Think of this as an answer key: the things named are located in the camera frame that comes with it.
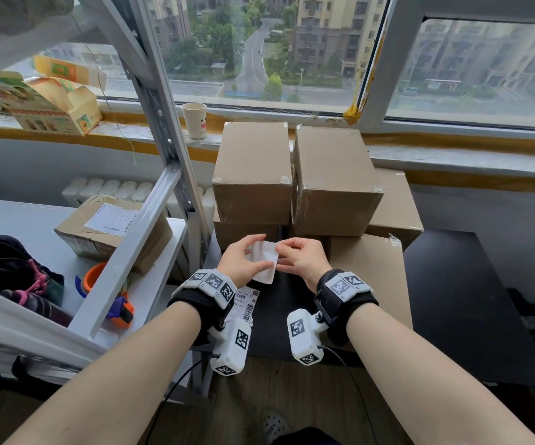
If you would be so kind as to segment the person's right hand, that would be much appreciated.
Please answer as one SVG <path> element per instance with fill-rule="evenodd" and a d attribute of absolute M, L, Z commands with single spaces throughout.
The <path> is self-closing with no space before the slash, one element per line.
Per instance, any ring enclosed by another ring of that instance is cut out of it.
<path fill-rule="evenodd" d="M 317 292 L 321 277 L 332 269 L 326 258 L 323 245 L 316 239 L 293 237 L 276 243 L 278 259 L 292 259 L 307 288 Z"/>

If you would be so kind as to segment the person's left hand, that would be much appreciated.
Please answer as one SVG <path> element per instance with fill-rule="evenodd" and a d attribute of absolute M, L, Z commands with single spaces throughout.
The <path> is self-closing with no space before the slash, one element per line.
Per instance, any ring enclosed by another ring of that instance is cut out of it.
<path fill-rule="evenodd" d="M 264 239 L 265 234 L 246 235 L 239 241 L 229 245 L 222 255 L 217 270 L 228 276 L 237 289 L 240 289 L 252 280 L 249 278 L 248 260 L 246 259 L 247 247 Z"/>

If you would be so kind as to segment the white label sheet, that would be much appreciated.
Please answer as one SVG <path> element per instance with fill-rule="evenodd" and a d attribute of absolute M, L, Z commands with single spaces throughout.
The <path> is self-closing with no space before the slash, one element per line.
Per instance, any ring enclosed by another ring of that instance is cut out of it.
<path fill-rule="evenodd" d="M 271 261 L 271 268 L 257 273 L 253 277 L 253 281 L 271 285 L 276 273 L 276 265 L 278 262 L 278 253 L 275 250 L 276 243 L 270 241 L 258 241 L 247 247 L 249 251 L 246 254 L 246 259 L 251 262 Z"/>

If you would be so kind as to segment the person's left forearm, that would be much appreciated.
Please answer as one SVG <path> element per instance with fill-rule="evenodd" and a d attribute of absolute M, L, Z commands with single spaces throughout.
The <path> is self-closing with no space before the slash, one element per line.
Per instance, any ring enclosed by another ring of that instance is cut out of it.
<path fill-rule="evenodd" d="M 63 385 L 3 445 L 136 445 L 202 327 L 170 305 Z"/>

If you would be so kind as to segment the person's right forearm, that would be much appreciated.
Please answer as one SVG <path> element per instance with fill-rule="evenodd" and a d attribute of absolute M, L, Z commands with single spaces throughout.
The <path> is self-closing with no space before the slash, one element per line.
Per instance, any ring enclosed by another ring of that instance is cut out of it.
<path fill-rule="evenodd" d="M 482 383 L 376 304 L 346 332 L 414 445 L 535 445 L 535 434 Z"/>

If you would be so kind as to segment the plain brown cardboard box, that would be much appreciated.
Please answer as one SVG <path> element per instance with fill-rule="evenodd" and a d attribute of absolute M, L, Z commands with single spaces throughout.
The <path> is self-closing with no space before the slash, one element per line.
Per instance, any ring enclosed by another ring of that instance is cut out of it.
<path fill-rule="evenodd" d="M 399 170 L 375 168 L 383 197 L 375 210 L 365 234 L 401 242 L 403 251 L 424 232 L 412 191 L 405 173 Z"/>
<path fill-rule="evenodd" d="M 233 224 L 220 219 L 218 209 L 214 209 L 214 233 L 221 251 L 229 245 L 239 241 L 246 235 L 265 234 L 265 240 L 276 242 L 278 240 L 278 224 Z"/>
<path fill-rule="evenodd" d="M 365 233 L 384 191 L 358 130 L 298 125 L 293 169 L 296 235 Z"/>
<path fill-rule="evenodd" d="M 286 122 L 225 123 L 212 178 L 221 222 L 287 224 L 292 183 Z"/>
<path fill-rule="evenodd" d="M 367 234 L 332 237 L 330 264 L 359 276 L 373 289 L 374 297 L 385 312 L 413 329 L 403 247 L 399 239 Z"/>

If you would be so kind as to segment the wristband with markers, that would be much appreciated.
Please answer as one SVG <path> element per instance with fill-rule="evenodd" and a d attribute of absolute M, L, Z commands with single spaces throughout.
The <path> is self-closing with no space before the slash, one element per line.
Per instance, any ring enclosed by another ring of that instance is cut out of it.
<path fill-rule="evenodd" d="M 353 272 L 331 269 L 316 284 L 314 302 L 328 327 L 328 337 L 337 347 L 349 342 L 347 322 L 364 304 L 379 305 L 372 288 Z"/>
<path fill-rule="evenodd" d="M 209 343 L 209 329 L 223 330 L 227 315 L 234 305 L 237 287 L 218 269 L 200 269 L 173 293 L 168 307 L 176 302 L 192 306 L 201 320 L 201 329 L 193 346 Z"/>

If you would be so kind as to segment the right wristband with markers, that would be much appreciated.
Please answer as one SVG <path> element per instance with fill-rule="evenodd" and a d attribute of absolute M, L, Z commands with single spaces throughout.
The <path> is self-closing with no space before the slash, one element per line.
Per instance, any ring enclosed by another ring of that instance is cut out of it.
<path fill-rule="evenodd" d="M 328 337 L 337 347 L 349 342 L 347 322 L 364 304 L 379 305 L 372 288 L 353 272 L 331 269 L 316 284 L 314 302 L 328 327 Z"/>

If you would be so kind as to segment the orange and blue tape dispenser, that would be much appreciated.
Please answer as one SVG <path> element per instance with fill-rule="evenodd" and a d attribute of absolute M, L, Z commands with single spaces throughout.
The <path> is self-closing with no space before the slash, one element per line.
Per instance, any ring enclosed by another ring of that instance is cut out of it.
<path fill-rule="evenodd" d="M 107 262 L 100 262 L 89 269 L 84 277 L 75 276 L 74 285 L 76 291 L 82 298 L 86 298 L 92 291 L 93 285 L 100 277 Z M 131 274 L 123 282 L 115 300 L 108 310 L 106 319 L 110 320 L 113 325 L 121 329 L 127 329 L 133 321 L 135 308 L 129 301 L 129 286 L 131 284 Z"/>

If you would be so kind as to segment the cardboard box with shipping label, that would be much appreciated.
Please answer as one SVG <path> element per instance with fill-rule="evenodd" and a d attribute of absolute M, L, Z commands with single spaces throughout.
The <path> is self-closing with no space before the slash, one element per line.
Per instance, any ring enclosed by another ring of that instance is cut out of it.
<path fill-rule="evenodd" d="M 77 256 L 108 261 L 123 241 L 143 203 L 106 194 L 93 194 L 54 231 Z M 156 220 L 149 237 L 136 258 L 132 271 L 144 275 L 160 257 L 172 238 L 165 216 Z"/>

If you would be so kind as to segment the white perforated shoe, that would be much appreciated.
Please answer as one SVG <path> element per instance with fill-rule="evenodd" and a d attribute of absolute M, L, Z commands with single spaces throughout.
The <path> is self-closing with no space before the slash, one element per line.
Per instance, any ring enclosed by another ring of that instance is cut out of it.
<path fill-rule="evenodd" d="M 292 432 L 287 419 L 278 411 L 266 411 L 261 420 L 261 426 L 267 445 Z"/>

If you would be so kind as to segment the white radiator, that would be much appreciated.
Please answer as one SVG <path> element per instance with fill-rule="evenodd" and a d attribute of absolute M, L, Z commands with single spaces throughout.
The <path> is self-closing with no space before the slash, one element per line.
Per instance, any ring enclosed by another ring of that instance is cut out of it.
<path fill-rule="evenodd" d="M 84 177 L 77 177 L 72 179 L 62 190 L 61 195 L 67 204 L 74 208 L 79 207 L 83 202 L 96 193 L 143 203 L 151 193 L 153 186 L 154 184 L 150 182 L 103 180 L 99 178 L 87 179 Z M 203 187 L 198 186 L 197 191 L 202 200 L 202 211 L 204 215 L 209 218 L 208 221 L 212 222 L 214 211 L 216 209 L 216 200 L 213 189 L 204 189 Z M 171 218 L 184 219 L 184 211 L 178 204 L 174 193 L 169 196 L 165 211 Z"/>

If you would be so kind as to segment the grey metal shelf rack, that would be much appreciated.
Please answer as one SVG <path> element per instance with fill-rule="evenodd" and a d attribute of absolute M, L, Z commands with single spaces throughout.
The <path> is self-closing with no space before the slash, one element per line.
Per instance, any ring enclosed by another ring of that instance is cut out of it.
<path fill-rule="evenodd" d="M 107 76 L 119 65 L 133 85 L 145 127 L 162 161 L 140 179 L 153 181 L 153 189 L 121 244 L 108 261 L 77 256 L 54 229 L 77 208 L 61 206 L 60 192 L 73 177 L 69 167 L 88 178 L 96 173 L 128 176 L 112 170 L 121 164 L 103 156 L 106 146 L 128 148 L 124 134 L 111 132 L 112 121 L 123 120 L 122 99 L 111 87 L 90 88 L 102 114 L 100 123 L 87 135 L 28 132 L 3 107 L 0 110 L 0 235 L 18 239 L 42 265 L 64 276 L 62 310 L 72 316 L 68 327 L 21 307 L 0 295 L 0 387 L 45 399 L 79 370 L 117 343 L 132 336 L 166 308 L 167 280 L 174 263 L 204 264 L 211 236 L 202 211 L 202 200 L 189 158 L 187 141 L 174 103 L 164 59 L 145 0 L 0 0 L 0 71 L 19 72 L 25 79 L 38 76 L 33 56 L 43 55 L 87 67 Z M 81 150 L 96 145 L 97 150 Z M 184 219 L 165 211 L 174 193 Z M 140 275 L 132 267 L 152 228 L 162 215 L 172 238 L 152 268 Z M 84 299 L 76 291 L 75 276 L 100 262 L 107 262 L 92 291 Z M 131 326 L 121 329 L 106 319 L 123 282 L 131 274 L 129 301 L 135 312 Z"/>

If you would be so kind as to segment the open colourful printed carton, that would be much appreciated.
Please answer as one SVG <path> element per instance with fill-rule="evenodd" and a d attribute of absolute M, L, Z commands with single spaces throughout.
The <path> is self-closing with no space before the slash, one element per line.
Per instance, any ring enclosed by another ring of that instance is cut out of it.
<path fill-rule="evenodd" d="M 0 71 L 0 106 L 28 132 L 85 136 L 101 121 L 98 99 L 107 75 L 94 67 L 33 56 L 38 76 Z"/>

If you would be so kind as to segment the white window frame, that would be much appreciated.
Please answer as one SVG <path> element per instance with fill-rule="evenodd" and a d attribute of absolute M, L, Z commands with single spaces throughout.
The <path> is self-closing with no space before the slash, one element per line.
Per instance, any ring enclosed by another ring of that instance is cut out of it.
<path fill-rule="evenodd" d="M 145 0 L 176 101 L 535 135 L 535 0 Z"/>

